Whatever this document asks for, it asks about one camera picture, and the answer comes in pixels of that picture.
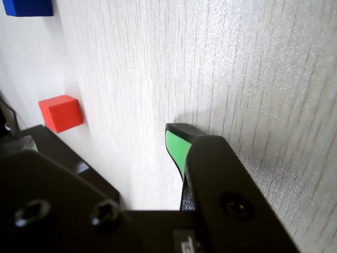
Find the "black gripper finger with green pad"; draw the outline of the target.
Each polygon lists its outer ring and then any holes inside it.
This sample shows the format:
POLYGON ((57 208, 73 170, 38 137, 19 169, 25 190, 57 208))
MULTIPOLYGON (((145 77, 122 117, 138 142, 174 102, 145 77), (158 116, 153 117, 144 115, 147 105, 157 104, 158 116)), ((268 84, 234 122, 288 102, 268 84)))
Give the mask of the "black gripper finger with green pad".
POLYGON ((32 149, 1 157, 1 252, 136 252, 119 206, 32 149))
POLYGON ((298 251, 223 137, 168 123, 165 144, 183 180, 180 208, 196 213, 205 252, 298 251))

